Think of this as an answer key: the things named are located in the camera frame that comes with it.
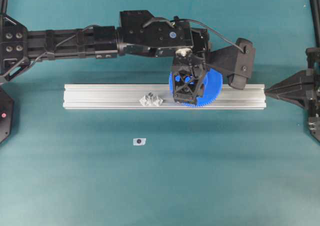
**blue round dot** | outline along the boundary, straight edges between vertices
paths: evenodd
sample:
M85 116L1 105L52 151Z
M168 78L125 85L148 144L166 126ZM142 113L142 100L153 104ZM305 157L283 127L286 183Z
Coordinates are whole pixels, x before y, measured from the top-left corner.
M175 37L177 37L177 34L175 32L170 32L169 36L170 38L174 39Z

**small clear plastic part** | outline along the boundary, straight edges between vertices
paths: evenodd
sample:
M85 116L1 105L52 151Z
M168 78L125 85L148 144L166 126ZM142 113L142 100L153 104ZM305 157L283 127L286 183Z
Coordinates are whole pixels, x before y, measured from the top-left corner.
M147 95L143 96L139 101L144 107L159 107L164 100L158 95L154 95L152 92L150 92Z

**blue gear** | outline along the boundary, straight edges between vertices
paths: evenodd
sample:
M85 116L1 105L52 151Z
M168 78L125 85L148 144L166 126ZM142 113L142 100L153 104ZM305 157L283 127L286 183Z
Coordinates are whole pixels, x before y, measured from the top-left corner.
M180 80L179 76L175 77L176 81ZM185 79L185 82L188 82L190 80L189 77ZM204 92L203 97L197 97L197 103L196 105L189 104L189 103L183 103L184 105L188 107L203 107L205 105L211 104L213 101L216 100L218 95L221 92L222 84L223 84L223 77L222 74L218 71L215 71L214 69L210 69L210 71L205 75L203 79L204 84ZM172 73L169 75L169 89L170 92L173 94L173 84L172 84Z

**aluminum rail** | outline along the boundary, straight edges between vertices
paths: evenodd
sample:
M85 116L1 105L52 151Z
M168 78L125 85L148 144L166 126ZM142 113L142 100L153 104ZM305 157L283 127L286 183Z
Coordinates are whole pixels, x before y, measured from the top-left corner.
M66 84L65 109L114 110L263 110L266 107L264 84L247 84L244 90L224 84L216 101L204 107L176 103L168 84ZM142 106L140 99L153 93L163 99L160 106Z

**white sticker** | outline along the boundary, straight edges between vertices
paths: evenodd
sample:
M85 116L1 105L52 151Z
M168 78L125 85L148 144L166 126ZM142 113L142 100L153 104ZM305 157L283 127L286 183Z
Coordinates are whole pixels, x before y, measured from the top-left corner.
M146 142L147 142L146 138L134 138L133 146L142 146L142 145L145 145Z

